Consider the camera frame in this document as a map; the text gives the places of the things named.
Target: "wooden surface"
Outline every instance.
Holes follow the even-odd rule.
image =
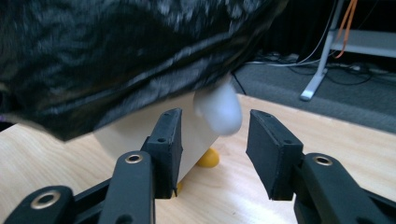
[[[271,202],[245,153],[251,108],[273,114],[303,143],[304,153],[335,157],[358,183],[396,201],[396,135],[240,96],[239,133],[213,145],[213,169],[193,167],[178,198],[156,201],[158,223],[295,223],[290,202]],[[66,185],[77,194],[112,174],[114,160],[92,135],[68,143],[21,125],[0,133],[0,221],[29,193]]]

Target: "cable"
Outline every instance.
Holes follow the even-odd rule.
[[[298,75],[313,76],[313,75],[315,74],[315,73],[302,73],[302,72],[299,72],[299,71],[297,71],[297,70],[295,70],[294,68],[291,68],[291,67],[287,67],[287,68],[289,68],[289,70],[290,70],[291,72],[296,73],[296,74],[298,74]]]
[[[335,79],[330,77],[329,74],[326,76],[326,78],[328,78],[331,82],[338,84],[338,85],[342,85],[342,86],[358,86],[360,84],[368,82],[369,80],[372,79],[372,77],[373,77],[373,75],[369,75],[366,79],[364,79],[363,81],[360,81],[360,82],[344,83],[344,82],[336,81]]]
[[[332,12],[330,13],[329,19],[328,19],[327,22],[326,22],[326,27],[325,27],[325,29],[324,29],[324,31],[323,31],[322,36],[320,37],[319,42],[318,42],[317,45],[315,46],[314,50],[313,50],[306,58],[304,58],[303,60],[301,60],[301,61],[299,61],[299,62],[297,62],[297,63],[289,63],[289,64],[264,63],[264,62],[257,62],[257,61],[247,62],[247,63],[265,64],[265,65],[278,66],[278,67],[288,67],[288,66],[299,66],[299,65],[305,65],[305,64],[311,64],[311,63],[317,63],[317,62],[319,62],[320,60],[314,60],[314,61],[312,61],[312,62],[307,62],[307,63],[306,63],[305,61],[309,60],[309,59],[312,57],[312,55],[317,51],[318,47],[320,46],[321,42],[323,41],[324,36],[327,34],[326,31],[327,31],[327,29],[329,28],[330,23],[332,22],[332,14],[333,14],[334,11],[335,11],[335,5],[336,5],[336,1],[333,1],[333,3],[332,3]]]
[[[361,24],[358,26],[357,30],[359,30],[363,24],[367,21],[367,19],[371,16],[371,14],[373,13],[374,8],[376,7],[376,4],[379,2],[379,0],[376,0],[372,9],[370,10],[370,12],[367,14],[367,16],[364,18],[364,20],[361,22]]]
[[[238,86],[241,88],[242,93],[244,93],[244,95],[247,95],[247,92],[245,91],[244,87],[242,86],[241,82],[239,82],[238,78],[236,77],[235,73],[232,73],[233,78],[235,78],[236,83],[238,83]]]
[[[319,61],[320,61],[320,59],[314,60],[312,62],[307,62],[307,63],[265,63],[265,62],[253,61],[253,62],[247,62],[247,64],[265,64],[265,65],[270,65],[270,66],[275,66],[275,67],[292,67],[292,66],[301,66],[301,65],[311,64],[311,63],[318,63]]]

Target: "black cable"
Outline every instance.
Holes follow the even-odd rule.
[[[337,85],[342,85],[342,86],[358,86],[361,85],[363,83],[366,83],[368,81],[370,81],[373,78],[373,75],[369,74],[368,77],[366,79],[364,79],[363,81],[360,82],[352,82],[352,83],[345,83],[345,82],[340,82],[335,80],[334,78],[332,78],[331,76],[329,76],[329,74],[327,74],[325,76],[327,79],[329,79],[332,83],[337,84]]]
[[[376,0],[372,9],[370,10],[370,12],[367,14],[367,16],[364,18],[364,20],[361,22],[361,24],[358,26],[357,30],[359,30],[363,24],[367,21],[367,19],[371,16],[371,14],[373,13],[374,8],[376,7],[376,4],[378,4],[379,0]]]
[[[295,70],[295,69],[292,68],[292,67],[287,67],[287,68],[289,68],[289,70],[290,70],[291,72],[293,72],[293,73],[295,73],[295,74],[298,74],[298,75],[313,76],[313,75],[315,74],[315,73],[302,73],[302,72],[299,72],[299,71]]]
[[[236,83],[238,83],[239,87],[240,87],[241,90],[242,90],[242,93],[244,93],[244,95],[247,95],[247,93],[246,93],[244,87],[242,86],[241,82],[239,82],[238,78],[236,77],[236,74],[235,74],[235,73],[231,73],[231,75],[232,75],[233,78],[235,79]]]

